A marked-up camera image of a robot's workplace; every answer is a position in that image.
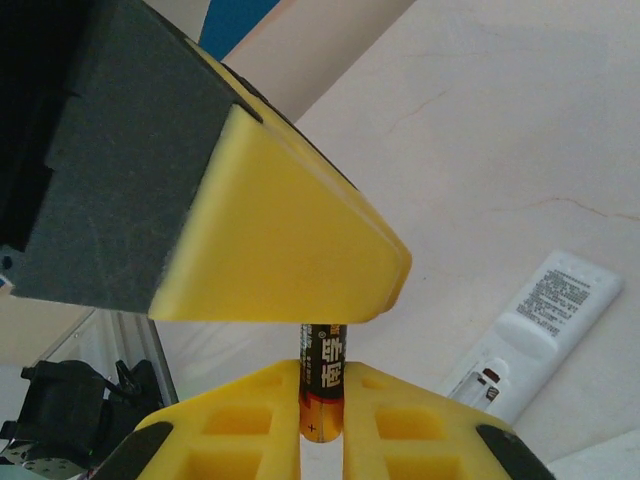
battery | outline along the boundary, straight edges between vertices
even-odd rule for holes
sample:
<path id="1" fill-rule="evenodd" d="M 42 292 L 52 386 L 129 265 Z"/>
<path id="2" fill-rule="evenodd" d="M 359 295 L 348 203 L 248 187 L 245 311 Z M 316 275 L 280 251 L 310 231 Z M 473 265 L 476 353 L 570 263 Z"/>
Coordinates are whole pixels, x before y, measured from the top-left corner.
<path id="1" fill-rule="evenodd" d="M 346 325 L 300 329 L 300 431 L 325 443 L 342 433 Z"/>

yellow foam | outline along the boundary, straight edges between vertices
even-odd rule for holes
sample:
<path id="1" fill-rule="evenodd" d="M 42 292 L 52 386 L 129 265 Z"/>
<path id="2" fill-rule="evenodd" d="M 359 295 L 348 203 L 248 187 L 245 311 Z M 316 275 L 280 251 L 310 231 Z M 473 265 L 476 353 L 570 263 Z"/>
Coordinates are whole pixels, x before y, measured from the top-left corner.
<path id="1" fill-rule="evenodd" d="M 510 479 L 475 430 L 502 421 L 362 363 L 344 388 L 344 479 Z"/>
<path id="2" fill-rule="evenodd" d="M 138 480 L 299 480 L 298 378 L 284 361 L 150 415 L 174 428 Z"/>
<path id="3" fill-rule="evenodd" d="M 387 310 L 411 257 L 326 165 L 233 107 L 151 318 L 348 324 Z"/>

